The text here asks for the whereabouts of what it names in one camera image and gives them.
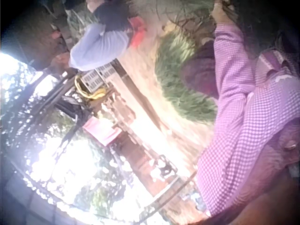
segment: tree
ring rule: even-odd
[[[47,140],[54,137],[63,138],[75,125],[73,119],[55,107],[55,103],[60,99],[58,93],[63,89],[60,85],[64,85],[61,81],[54,82],[53,90],[45,97],[35,92],[44,77],[22,63],[19,63],[14,74],[1,76],[3,87],[1,89],[1,132],[2,139],[6,140],[1,143],[1,147],[21,169],[28,171],[29,174],[32,172],[33,163],[39,160],[39,153],[45,149]],[[115,161],[111,152],[102,148],[98,141],[82,128],[72,137],[70,150],[79,140],[88,140],[87,149],[92,152],[97,172],[82,187],[75,198],[74,205],[83,210],[90,210],[93,206],[99,215],[112,217],[111,207],[114,202],[124,197],[126,184],[123,181],[124,176],[128,174],[111,164]],[[59,156],[59,161],[64,152],[57,151],[55,154]],[[48,187],[49,183],[55,184],[53,178],[48,181],[38,180],[38,182],[43,187]],[[54,193],[64,196],[64,186],[64,184],[57,185]]]
[[[75,137],[84,138],[89,141],[89,149],[93,152],[98,171],[93,179],[87,183],[77,194],[74,205],[80,209],[89,211],[93,207],[97,214],[113,217],[111,208],[114,202],[120,201],[124,197],[126,183],[124,174],[130,172],[122,171],[116,166],[114,156],[109,149],[103,149],[96,139],[80,130]]]

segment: dark clothing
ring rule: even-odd
[[[106,26],[105,31],[126,31],[131,29],[129,9],[126,3],[120,0],[105,1],[95,11],[95,17]]]

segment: red cloth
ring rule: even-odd
[[[122,132],[119,127],[114,129],[108,123],[96,117],[90,118],[83,129],[93,135],[104,146],[111,143]]]
[[[129,22],[132,25],[134,31],[130,46],[136,48],[145,38],[146,24],[144,20],[139,16],[130,18]]]

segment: pole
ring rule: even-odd
[[[133,225],[140,225],[143,222],[145,222],[148,218],[152,217],[155,213],[160,211],[165,205],[167,205],[192,179],[195,177],[197,172],[195,171],[188,180],[173,194],[171,195],[167,200],[165,200],[159,207],[157,207],[152,213],[148,214],[145,218],[141,219],[140,221],[134,223]]]

